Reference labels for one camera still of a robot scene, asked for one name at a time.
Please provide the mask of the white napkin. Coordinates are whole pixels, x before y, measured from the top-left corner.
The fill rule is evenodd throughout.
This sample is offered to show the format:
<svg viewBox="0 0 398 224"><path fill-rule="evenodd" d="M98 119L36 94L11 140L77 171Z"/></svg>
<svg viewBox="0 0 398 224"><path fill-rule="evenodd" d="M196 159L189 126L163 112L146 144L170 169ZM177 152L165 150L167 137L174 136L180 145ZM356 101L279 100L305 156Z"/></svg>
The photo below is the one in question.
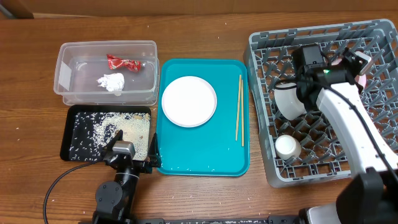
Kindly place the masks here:
<svg viewBox="0 0 398 224"><path fill-rule="evenodd" d="M106 88L108 91L122 91L124 88L124 75L122 73L104 74L97 79L98 86Z"/></svg>

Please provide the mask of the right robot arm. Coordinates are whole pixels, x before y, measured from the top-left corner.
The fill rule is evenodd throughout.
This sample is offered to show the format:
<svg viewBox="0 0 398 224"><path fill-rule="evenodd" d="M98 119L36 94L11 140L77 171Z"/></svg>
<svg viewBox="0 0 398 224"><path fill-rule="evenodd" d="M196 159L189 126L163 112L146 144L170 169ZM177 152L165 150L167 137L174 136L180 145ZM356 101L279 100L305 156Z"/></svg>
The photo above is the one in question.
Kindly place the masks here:
<svg viewBox="0 0 398 224"><path fill-rule="evenodd" d="M307 111L331 124L351 169L352 181L335 203L306 208L306 223L397 223L397 155L387 145L359 97L355 80L372 66L370 56L345 49L332 64L317 44L292 53L296 95Z"/></svg>

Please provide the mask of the red snack wrapper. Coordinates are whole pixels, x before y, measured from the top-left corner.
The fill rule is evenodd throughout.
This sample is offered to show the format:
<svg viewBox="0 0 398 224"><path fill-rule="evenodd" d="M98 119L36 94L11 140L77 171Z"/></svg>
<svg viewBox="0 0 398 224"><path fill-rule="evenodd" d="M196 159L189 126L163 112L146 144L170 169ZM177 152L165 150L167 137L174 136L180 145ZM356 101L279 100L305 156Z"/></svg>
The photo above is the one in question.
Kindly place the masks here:
<svg viewBox="0 0 398 224"><path fill-rule="evenodd" d="M123 59L123 58L115 57L110 54L107 54L106 57L108 59L108 67L111 70L119 70L122 68L126 68L131 72L139 72L141 70L141 68L143 67L143 64L141 61Z"/></svg>

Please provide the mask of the pink bowl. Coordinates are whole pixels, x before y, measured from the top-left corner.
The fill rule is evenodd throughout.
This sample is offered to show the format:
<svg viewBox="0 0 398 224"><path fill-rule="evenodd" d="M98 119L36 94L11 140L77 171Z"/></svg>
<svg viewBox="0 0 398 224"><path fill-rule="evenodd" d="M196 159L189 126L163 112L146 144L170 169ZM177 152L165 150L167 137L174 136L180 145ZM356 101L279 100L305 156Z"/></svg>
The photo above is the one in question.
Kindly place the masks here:
<svg viewBox="0 0 398 224"><path fill-rule="evenodd" d="M332 61L332 65L338 65L341 62L341 58L337 58L336 60ZM366 75L359 76L357 75L355 77L356 82L364 89L366 87Z"/></svg>

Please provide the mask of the white cup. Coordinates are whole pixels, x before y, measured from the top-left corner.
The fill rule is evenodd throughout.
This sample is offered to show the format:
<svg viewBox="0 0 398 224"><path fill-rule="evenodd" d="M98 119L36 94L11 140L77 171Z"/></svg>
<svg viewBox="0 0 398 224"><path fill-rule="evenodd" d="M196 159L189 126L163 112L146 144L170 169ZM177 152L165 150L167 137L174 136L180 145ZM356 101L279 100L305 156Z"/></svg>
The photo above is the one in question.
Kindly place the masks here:
<svg viewBox="0 0 398 224"><path fill-rule="evenodd" d="M275 141L276 154L283 160L291 157L299 157L302 147L292 136L281 135Z"/></svg>

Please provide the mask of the wooden chopstick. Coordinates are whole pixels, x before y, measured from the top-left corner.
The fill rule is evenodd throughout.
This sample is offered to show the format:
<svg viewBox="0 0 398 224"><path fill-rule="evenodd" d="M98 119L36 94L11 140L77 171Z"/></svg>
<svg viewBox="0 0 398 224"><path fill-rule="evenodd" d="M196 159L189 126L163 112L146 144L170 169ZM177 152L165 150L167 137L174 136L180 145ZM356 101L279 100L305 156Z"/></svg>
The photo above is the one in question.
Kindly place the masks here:
<svg viewBox="0 0 398 224"><path fill-rule="evenodd" d="M244 147L244 83L241 80L241 146Z"/></svg>
<svg viewBox="0 0 398 224"><path fill-rule="evenodd" d="M237 100L237 113L236 113L235 141L238 140L240 99L241 99L241 75L239 75L239 80L238 80L238 100Z"/></svg>

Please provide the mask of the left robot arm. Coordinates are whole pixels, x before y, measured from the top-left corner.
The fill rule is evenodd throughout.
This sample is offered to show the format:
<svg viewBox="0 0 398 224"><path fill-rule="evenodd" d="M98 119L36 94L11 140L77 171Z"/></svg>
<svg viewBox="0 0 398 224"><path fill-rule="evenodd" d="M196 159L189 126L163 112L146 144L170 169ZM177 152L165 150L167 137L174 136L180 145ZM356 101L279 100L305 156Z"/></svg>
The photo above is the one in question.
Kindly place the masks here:
<svg viewBox="0 0 398 224"><path fill-rule="evenodd" d="M116 173L113 181L102 183L96 190L92 223L139 223L131 215L131 207L139 176L161 166L157 135L153 135L145 159L135 160L135 153L133 143L123 140L121 130L105 145L101 158Z"/></svg>

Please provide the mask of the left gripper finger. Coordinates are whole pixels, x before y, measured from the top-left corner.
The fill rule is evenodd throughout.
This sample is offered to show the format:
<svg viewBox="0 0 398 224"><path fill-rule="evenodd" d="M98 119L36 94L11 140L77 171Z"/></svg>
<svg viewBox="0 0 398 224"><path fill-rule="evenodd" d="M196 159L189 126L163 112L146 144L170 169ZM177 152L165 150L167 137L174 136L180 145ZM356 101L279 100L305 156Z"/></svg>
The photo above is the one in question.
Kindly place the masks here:
<svg viewBox="0 0 398 224"><path fill-rule="evenodd" d="M117 141L122 141L123 140L123 131L118 130L116 132L115 137L113 137L107 145L105 145L105 149L112 149L113 146L116 144Z"/></svg>
<svg viewBox="0 0 398 224"><path fill-rule="evenodd" d="M149 164L152 167L160 168L161 167L161 158L158 146L158 137L157 133L154 133L150 147L148 149L147 156L149 158Z"/></svg>

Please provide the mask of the pink plate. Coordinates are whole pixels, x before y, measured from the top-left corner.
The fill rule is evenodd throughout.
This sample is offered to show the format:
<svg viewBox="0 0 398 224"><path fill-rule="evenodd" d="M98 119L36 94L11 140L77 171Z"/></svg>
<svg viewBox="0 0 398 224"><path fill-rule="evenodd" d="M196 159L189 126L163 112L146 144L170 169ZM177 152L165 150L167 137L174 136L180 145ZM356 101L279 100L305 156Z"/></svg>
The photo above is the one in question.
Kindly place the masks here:
<svg viewBox="0 0 398 224"><path fill-rule="evenodd" d="M214 115L218 99L214 88L204 79L180 77L165 88L161 107L173 124L195 128L205 124Z"/></svg>

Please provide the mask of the grey bowl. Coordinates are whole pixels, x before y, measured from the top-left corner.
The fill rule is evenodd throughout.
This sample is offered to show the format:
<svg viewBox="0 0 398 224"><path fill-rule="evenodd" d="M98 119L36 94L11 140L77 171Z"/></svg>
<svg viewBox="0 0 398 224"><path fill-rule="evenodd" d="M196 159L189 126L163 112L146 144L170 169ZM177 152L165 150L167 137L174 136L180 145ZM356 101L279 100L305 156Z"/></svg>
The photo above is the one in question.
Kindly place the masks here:
<svg viewBox="0 0 398 224"><path fill-rule="evenodd" d="M274 90L276 105L280 113L288 120L306 113L304 104L297 98L296 89L296 84L285 83L277 85Z"/></svg>

